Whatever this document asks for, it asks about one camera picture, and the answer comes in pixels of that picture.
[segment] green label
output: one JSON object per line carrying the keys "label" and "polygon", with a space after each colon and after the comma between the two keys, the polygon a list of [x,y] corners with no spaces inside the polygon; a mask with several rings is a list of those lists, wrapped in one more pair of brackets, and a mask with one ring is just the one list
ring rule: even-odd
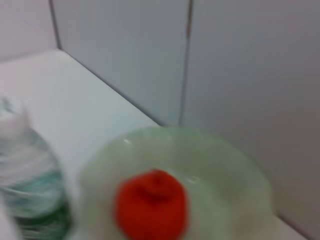
{"label": "green label", "polygon": [[68,204],[42,217],[15,217],[25,240],[61,240],[71,227]]}

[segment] plastic water bottle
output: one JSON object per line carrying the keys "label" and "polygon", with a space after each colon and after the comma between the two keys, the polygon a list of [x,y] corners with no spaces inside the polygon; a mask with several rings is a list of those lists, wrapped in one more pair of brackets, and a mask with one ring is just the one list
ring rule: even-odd
{"label": "plastic water bottle", "polygon": [[71,214],[62,172],[24,104],[0,97],[0,189],[25,240],[62,240]]}

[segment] red tomato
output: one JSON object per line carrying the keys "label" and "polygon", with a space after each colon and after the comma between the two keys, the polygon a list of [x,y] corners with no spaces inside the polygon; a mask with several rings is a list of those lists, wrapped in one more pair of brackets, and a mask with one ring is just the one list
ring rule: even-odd
{"label": "red tomato", "polygon": [[116,194],[115,220],[131,240],[178,240],[188,224],[184,187],[162,170],[131,178]]}

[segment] white countertop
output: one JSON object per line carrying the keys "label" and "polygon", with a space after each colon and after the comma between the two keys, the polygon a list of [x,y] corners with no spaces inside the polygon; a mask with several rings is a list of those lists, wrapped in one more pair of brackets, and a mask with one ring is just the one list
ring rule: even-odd
{"label": "white countertop", "polygon": [[[60,50],[0,64],[0,95],[26,102],[34,128],[61,159],[75,212],[84,164],[114,137],[157,125]],[[0,207],[0,240],[15,240],[15,229]],[[282,221],[278,225],[277,240],[305,240]],[[70,239],[81,236],[76,233]]]}

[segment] bottle label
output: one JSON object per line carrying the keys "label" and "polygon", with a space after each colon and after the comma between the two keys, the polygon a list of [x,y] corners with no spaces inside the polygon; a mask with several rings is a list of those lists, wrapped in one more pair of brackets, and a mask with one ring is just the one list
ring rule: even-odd
{"label": "bottle label", "polygon": [[58,171],[2,187],[2,195],[25,240],[60,240],[71,225]]}
{"label": "bottle label", "polygon": [[61,240],[71,227],[67,203],[46,216],[38,218],[15,217],[25,240]]}

